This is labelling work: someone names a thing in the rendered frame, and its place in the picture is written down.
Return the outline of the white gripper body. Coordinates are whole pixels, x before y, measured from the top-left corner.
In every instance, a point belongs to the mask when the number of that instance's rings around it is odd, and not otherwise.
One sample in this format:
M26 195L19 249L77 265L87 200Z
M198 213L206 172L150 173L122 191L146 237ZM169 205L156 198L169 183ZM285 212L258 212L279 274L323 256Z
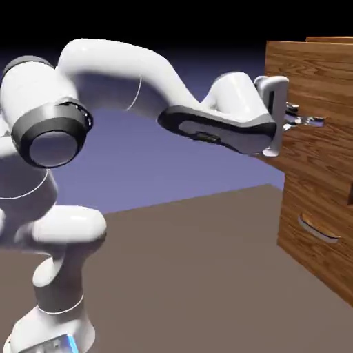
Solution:
M268 112L276 123L274 138L271 144L262 151L262 155L265 157L277 157L282 144L289 79L283 76L259 76L254 80L254 84Z

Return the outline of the wooden drawer front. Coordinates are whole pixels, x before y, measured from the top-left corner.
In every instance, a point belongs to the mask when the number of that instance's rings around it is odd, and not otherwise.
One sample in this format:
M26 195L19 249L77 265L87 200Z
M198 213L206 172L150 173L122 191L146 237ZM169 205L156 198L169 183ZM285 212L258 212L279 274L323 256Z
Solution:
M321 232L339 236L326 243L306 232L298 216ZM283 189L277 244L353 307L353 204L295 174Z
M265 73L290 80L288 101L322 127L300 125L283 135L272 165L331 190L353 204L353 44L270 41Z

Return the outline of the wooden cabinet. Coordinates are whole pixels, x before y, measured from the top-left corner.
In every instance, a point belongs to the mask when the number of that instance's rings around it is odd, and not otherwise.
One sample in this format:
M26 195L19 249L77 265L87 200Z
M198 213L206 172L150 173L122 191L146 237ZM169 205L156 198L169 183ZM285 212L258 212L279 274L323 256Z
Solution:
M308 37L304 42L314 42L314 43L338 43L338 44L353 44L353 37ZM267 163L272 165L272 162L276 159L276 158L273 158L273 159L267 159ZM307 177L305 176L301 176L300 174L296 174L296 173L286 173L284 171L282 171L285 176L287 174L295 174L297 175L298 177L301 177L301 178L304 178L304 179L307 179L308 181L311 181L309 180Z

